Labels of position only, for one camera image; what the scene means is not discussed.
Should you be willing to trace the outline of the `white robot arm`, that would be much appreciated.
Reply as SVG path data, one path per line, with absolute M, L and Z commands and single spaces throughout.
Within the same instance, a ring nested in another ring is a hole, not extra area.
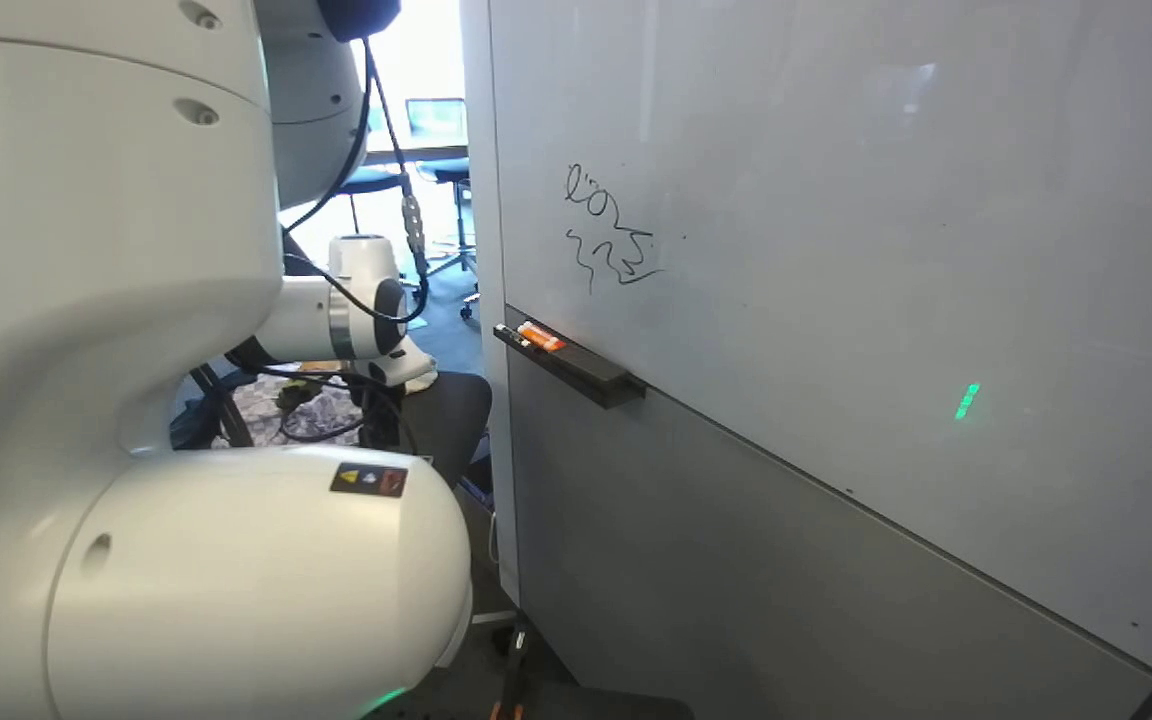
M 457 656 L 429 460 L 168 437 L 281 293 L 253 0 L 0 0 L 0 720 L 363 720 Z

